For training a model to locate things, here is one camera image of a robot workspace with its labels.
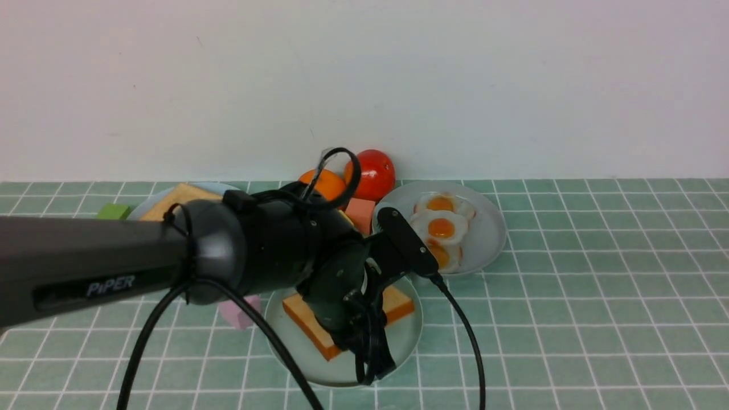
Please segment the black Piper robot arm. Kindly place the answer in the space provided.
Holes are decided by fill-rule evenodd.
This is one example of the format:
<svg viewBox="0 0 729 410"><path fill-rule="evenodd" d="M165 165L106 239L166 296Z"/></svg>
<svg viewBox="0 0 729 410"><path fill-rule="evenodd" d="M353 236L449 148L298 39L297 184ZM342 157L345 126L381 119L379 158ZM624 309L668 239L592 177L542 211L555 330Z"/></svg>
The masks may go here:
<svg viewBox="0 0 729 410"><path fill-rule="evenodd" d="M360 384L396 367L370 241L302 182L169 207L161 221L2 217L2 327L184 283L209 305L295 288Z"/></svg>

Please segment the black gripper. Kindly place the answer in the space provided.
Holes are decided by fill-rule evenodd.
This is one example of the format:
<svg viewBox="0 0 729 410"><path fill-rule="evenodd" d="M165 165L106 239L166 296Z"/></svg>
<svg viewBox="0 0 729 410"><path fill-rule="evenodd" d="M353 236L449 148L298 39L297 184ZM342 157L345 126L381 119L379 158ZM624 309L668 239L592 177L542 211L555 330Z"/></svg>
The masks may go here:
<svg viewBox="0 0 729 410"><path fill-rule="evenodd" d="M386 338L383 283L367 260L368 244L347 243L326 250L310 278L299 285L319 330L299 326L318 351L351 350L360 385L388 376L396 368Z"/></svg>

